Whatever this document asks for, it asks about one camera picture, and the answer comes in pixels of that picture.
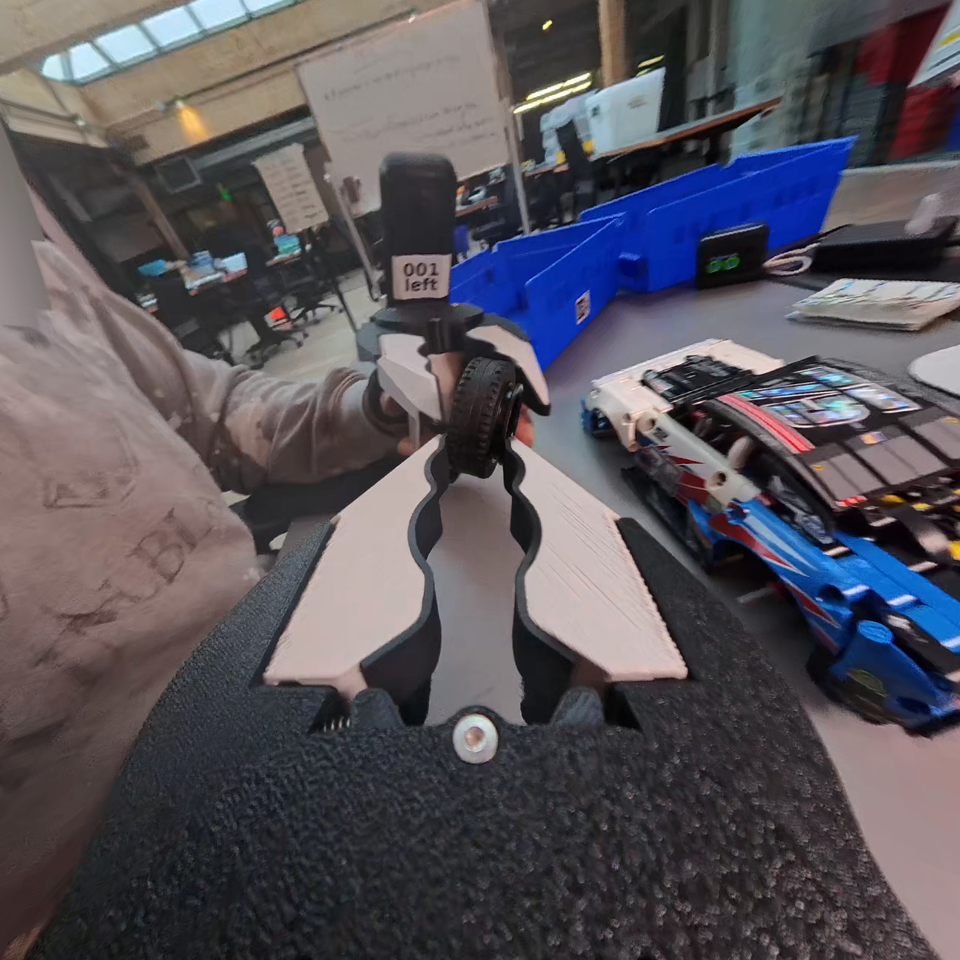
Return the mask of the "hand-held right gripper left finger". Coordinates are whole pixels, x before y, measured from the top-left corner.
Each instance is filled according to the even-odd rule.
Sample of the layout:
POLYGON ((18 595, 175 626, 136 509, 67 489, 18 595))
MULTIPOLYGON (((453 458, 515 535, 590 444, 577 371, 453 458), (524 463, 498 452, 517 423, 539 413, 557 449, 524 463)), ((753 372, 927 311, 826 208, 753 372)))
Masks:
POLYGON ((443 523, 438 437, 342 510, 262 674, 266 686, 420 689, 442 636, 428 558, 443 523))

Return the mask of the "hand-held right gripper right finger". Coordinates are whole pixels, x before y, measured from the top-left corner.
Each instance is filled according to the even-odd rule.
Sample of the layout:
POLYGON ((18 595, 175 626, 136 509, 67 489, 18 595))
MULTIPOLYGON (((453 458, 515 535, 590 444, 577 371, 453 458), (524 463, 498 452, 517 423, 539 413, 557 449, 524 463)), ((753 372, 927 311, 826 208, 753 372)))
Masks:
POLYGON ((620 516, 510 442, 510 535, 523 552, 519 626, 605 683, 686 680, 689 667, 618 528, 620 516))

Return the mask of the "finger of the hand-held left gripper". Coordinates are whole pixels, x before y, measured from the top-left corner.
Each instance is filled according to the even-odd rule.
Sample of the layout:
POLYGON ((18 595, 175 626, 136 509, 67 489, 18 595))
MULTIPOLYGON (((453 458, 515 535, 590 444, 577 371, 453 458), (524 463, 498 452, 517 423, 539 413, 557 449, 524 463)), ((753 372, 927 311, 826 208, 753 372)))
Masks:
POLYGON ((440 385, 426 354, 426 340, 416 334, 378 338, 377 374, 383 393, 408 416, 440 425, 444 421, 440 385))
POLYGON ((512 364, 523 386, 526 406, 542 417, 551 412, 546 376, 532 342, 511 322, 484 322, 468 331, 468 358, 484 357, 512 364))

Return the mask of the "black toy car tire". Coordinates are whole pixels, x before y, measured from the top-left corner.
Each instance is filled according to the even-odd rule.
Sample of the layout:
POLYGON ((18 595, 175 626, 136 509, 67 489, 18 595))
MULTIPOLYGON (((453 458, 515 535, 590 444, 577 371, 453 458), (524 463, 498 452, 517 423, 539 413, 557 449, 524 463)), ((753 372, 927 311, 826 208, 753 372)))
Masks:
POLYGON ((513 362, 469 361, 452 394, 445 449, 451 477, 492 476, 516 435, 523 385, 513 362))

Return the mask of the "person's left hand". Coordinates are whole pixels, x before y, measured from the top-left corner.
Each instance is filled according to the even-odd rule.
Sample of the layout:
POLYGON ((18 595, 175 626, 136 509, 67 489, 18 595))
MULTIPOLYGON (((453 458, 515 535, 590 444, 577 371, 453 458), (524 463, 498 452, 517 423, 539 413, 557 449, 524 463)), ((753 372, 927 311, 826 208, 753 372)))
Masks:
POLYGON ((413 455, 435 436, 428 418, 405 410, 387 394, 380 397, 379 409, 384 429, 397 441, 397 452, 402 457, 413 455))

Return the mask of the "whiteboard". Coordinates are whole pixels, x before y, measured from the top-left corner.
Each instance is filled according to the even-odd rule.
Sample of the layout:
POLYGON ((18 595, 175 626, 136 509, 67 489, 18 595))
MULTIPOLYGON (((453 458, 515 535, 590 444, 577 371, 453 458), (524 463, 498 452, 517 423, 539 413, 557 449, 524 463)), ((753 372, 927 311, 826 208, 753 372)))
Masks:
POLYGON ((507 110, 483 2, 454 2, 318 52, 295 67, 329 155, 357 189, 355 215, 380 209, 392 152, 446 157, 459 182, 510 162, 507 110))

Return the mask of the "paper chart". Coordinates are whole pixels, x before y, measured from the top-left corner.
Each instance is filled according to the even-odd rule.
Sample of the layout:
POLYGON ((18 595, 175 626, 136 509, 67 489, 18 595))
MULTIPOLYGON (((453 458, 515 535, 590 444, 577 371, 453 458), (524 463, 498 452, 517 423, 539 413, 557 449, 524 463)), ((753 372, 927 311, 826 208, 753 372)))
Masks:
POLYGON ((316 230, 330 221, 303 144, 293 143, 260 155, 252 164, 287 234, 316 230))

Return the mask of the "black office chair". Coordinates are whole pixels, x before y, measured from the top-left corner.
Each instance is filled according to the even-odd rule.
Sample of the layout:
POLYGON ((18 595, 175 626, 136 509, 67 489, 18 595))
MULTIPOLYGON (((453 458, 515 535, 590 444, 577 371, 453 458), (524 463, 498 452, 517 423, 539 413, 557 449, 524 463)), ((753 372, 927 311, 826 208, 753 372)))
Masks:
POLYGON ((596 205, 596 182, 592 162, 585 152, 575 121, 569 120, 557 129, 558 143, 565 157, 562 193, 570 201, 573 221, 596 205))

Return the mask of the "toy brick race car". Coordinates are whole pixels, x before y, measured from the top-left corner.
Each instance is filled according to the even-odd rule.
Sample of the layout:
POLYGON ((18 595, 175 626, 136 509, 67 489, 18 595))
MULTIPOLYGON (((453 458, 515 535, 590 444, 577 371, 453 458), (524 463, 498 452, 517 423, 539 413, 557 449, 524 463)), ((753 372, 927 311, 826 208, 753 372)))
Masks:
POLYGON ((704 570, 769 572, 831 700, 914 734, 958 725, 957 400, 707 339, 593 380, 581 419, 704 570))

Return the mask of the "black device with green lights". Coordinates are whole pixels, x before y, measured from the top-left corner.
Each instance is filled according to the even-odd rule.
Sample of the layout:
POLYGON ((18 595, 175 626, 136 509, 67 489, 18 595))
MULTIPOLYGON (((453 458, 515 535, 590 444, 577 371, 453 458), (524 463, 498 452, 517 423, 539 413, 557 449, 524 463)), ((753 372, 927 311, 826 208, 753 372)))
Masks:
POLYGON ((761 279, 769 234, 766 222, 749 222, 702 235, 696 249, 694 286, 709 290, 761 279))

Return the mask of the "person's grey patterned sweatshirt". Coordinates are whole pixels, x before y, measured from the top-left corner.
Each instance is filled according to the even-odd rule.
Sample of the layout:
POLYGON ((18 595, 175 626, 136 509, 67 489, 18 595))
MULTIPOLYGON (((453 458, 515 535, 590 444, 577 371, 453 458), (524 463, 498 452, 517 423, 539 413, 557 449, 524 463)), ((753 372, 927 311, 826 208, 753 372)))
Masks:
POLYGON ((2 951, 56 904, 184 659, 258 580, 211 476, 242 368, 48 239, 2 267, 2 951))

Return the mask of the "wood-edged background table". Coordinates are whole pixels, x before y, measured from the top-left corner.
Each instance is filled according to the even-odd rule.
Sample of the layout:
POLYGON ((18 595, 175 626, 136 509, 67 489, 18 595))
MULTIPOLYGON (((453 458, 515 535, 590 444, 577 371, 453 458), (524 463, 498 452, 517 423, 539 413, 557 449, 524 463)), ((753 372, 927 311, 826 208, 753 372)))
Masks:
POLYGON ((639 152, 660 149, 674 143, 683 143, 689 140, 714 141, 726 133, 739 129, 752 119, 774 112, 783 97, 781 95, 745 104, 721 113, 691 121, 683 125, 673 126, 658 131, 651 138, 634 143, 630 146, 596 153, 591 157, 593 163, 612 162, 639 152))

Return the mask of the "glass skylight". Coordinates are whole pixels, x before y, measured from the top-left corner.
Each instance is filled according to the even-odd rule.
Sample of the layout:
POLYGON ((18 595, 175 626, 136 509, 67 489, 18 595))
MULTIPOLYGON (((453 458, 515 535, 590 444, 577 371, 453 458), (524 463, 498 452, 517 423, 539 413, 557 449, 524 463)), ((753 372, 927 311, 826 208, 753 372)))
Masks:
POLYGON ((184 3, 50 54, 38 71, 46 80, 82 87, 297 5, 297 1, 184 3))

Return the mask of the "black power adapter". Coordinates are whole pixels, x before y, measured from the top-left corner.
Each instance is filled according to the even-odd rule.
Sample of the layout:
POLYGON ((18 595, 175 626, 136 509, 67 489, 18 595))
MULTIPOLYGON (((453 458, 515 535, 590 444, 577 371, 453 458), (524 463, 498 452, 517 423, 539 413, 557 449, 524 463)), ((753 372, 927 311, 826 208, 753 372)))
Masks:
POLYGON ((816 241, 809 270, 853 277, 932 267, 953 244, 958 216, 937 217, 921 232, 909 233, 906 228, 906 221, 838 226, 816 241))

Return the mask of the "white book stand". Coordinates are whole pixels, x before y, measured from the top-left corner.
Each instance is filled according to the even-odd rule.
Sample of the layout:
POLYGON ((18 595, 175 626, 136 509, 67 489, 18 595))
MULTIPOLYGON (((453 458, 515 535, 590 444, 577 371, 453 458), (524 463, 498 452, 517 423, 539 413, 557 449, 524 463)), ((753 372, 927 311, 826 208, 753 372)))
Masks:
POLYGON ((949 346, 916 358, 908 374, 918 383, 959 398, 960 345, 949 346))

